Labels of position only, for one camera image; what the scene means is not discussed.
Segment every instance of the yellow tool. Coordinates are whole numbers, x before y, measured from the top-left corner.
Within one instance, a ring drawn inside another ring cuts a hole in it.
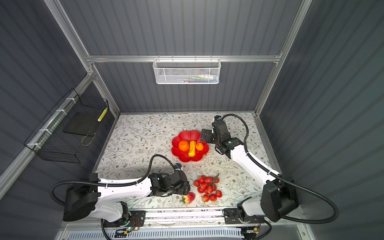
[[[105,114],[107,113],[108,111],[108,108],[105,108],[103,113],[100,115],[100,117],[97,119],[98,122],[101,122],[101,120],[103,119],[103,117],[105,116]]]

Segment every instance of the corrugated panel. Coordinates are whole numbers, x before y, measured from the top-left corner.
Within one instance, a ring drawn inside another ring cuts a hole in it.
[[[222,63],[219,84],[157,84],[151,63],[97,63],[121,112],[254,110],[273,63]]]
[[[299,0],[65,0],[91,55],[274,55]]]
[[[94,84],[84,95],[101,97]],[[64,208],[49,197],[49,189],[59,181],[84,179],[92,171],[113,122],[114,117],[108,111],[80,164],[43,161],[39,157],[32,159],[0,201],[2,239],[54,239],[63,221]],[[65,199],[67,187],[60,186],[55,190],[60,199]]]
[[[340,217],[316,239],[382,239],[384,2],[315,1],[261,114],[295,182],[333,200]],[[299,192],[311,218],[330,208]]]
[[[0,173],[86,72],[42,1],[0,1]]]

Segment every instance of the orange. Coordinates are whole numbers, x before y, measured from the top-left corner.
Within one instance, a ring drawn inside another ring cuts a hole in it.
[[[187,140],[181,140],[179,142],[179,149],[183,152],[186,152],[189,150],[189,143]]]
[[[203,150],[203,148],[204,148],[204,145],[203,145],[201,142],[199,142],[198,144],[196,144],[196,149],[197,149],[197,150],[201,151],[201,150]]]

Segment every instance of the floral pattern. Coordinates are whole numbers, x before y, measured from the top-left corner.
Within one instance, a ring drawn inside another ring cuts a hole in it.
[[[171,153],[172,139],[184,130],[210,129],[214,116],[220,114],[135,114],[120,115],[106,150],[96,172],[105,179],[133,179],[142,177],[148,168],[152,155],[162,154],[173,163],[180,162]],[[248,150],[270,166],[265,149],[257,131],[251,113],[238,113],[249,128]],[[231,136],[243,140],[245,127],[233,117],[225,119]],[[178,207],[226,207],[234,206],[248,197],[260,198],[261,189],[255,180],[237,163],[225,155],[218,154],[210,144],[209,152],[199,162],[182,163],[183,171],[191,185],[196,199],[187,206],[181,202],[181,196],[168,197],[126,197],[118,199],[131,209],[142,208],[178,208]],[[151,172],[171,173],[169,163],[155,158]],[[200,175],[219,174],[217,189],[223,193],[216,202],[203,203],[203,194],[197,192],[193,181]]]

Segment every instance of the red plate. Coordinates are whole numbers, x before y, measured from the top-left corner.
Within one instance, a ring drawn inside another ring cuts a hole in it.
[[[180,161],[182,162],[189,162],[189,161],[194,161],[198,162],[203,158],[203,155],[206,154],[209,151],[209,146],[205,142],[201,142],[204,145],[203,150],[199,151],[196,149],[196,155],[194,157],[189,157],[188,152],[183,152],[179,149],[179,142],[181,140],[187,140],[188,143],[190,141],[195,141],[196,144],[201,142],[200,141],[200,132],[196,130],[192,131],[182,131],[179,133],[177,137],[175,137],[172,140],[172,154],[175,155],[176,157],[179,157]]]

